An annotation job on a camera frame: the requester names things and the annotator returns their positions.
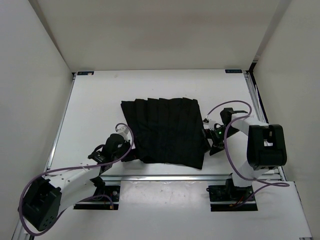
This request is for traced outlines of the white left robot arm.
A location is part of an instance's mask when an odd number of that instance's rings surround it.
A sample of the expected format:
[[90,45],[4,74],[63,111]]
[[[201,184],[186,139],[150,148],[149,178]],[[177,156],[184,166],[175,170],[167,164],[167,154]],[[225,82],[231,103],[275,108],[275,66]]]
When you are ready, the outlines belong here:
[[100,200],[105,194],[101,175],[128,155],[132,149],[124,126],[96,147],[78,166],[64,167],[33,178],[22,191],[18,213],[22,225],[29,222],[39,234],[48,231],[61,214],[86,199]]

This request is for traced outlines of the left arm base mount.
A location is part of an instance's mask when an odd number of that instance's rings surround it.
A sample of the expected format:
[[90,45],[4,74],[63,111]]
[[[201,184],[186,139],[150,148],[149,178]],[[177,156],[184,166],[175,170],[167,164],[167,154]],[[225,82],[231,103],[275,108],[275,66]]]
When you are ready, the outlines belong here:
[[76,203],[74,210],[117,211],[119,209],[121,182],[105,182],[97,188],[92,198]]

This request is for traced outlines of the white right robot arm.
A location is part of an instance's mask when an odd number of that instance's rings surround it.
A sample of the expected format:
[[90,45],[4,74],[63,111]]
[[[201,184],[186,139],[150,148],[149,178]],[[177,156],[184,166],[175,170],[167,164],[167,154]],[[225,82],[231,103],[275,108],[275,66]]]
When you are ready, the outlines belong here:
[[[225,151],[233,172],[225,181],[224,193],[230,200],[238,199],[243,191],[248,191],[253,181],[264,173],[284,166],[287,163],[287,151],[283,127],[259,121],[244,110],[224,108],[220,112],[222,124],[209,120],[203,123],[207,139],[212,140],[209,154],[212,156]],[[247,136],[246,160],[237,168],[231,160],[227,139],[241,132]]]

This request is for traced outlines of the black skirt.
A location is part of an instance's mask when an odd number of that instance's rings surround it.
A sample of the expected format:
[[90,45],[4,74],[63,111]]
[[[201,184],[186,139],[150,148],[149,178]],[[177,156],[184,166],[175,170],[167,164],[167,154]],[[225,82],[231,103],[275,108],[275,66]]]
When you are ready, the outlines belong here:
[[196,99],[135,99],[122,101],[120,106],[135,145],[124,162],[140,160],[202,169],[210,145]]

